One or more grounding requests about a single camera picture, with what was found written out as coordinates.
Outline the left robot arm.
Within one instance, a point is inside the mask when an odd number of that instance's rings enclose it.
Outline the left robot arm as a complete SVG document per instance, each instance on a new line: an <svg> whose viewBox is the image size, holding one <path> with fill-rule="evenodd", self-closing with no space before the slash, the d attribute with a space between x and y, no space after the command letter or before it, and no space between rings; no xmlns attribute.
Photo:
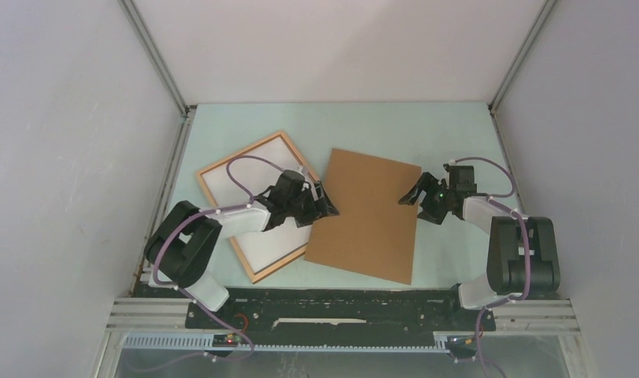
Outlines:
<svg viewBox="0 0 639 378"><path fill-rule="evenodd" d="M338 214L321 181L289 169L243 204L200 209L178 202L146 244L145 258L153 266L150 280L184 294L205 309L204 317L214 327L225 328L234 320L235 308L227 301L226 287L208 271L216 244L241 234L269 232L289 219L302 228Z"/></svg>

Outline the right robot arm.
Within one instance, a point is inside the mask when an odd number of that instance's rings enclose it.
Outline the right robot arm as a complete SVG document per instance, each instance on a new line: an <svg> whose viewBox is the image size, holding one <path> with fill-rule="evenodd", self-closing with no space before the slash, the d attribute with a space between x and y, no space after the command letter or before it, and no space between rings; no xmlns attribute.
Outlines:
<svg viewBox="0 0 639 378"><path fill-rule="evenodd" d="M420 220L440 225L452 214L489 238L485 272L455 286L457 299L445 305L448 326L466 328L475 309L518 302L560 288L560 263L553 222L528 216L500 202L501 196L478 191L475 169L464 160L444 166L437 178L423 172L399 204L417 205Z"/></svg>

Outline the brown cardboard backing board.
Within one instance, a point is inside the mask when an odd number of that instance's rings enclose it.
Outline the brown cardboard backing board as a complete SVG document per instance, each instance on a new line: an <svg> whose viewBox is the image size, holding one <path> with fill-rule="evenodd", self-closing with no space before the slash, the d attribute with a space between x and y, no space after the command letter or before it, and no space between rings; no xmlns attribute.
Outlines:
<svg viewBox="0 0 639 378"><path fill-rule="evenodd" d="M399 284L412 282L417 209L399 204L418 165L333 149L323 185L339 214L312 225L312 263Z"/></svg>

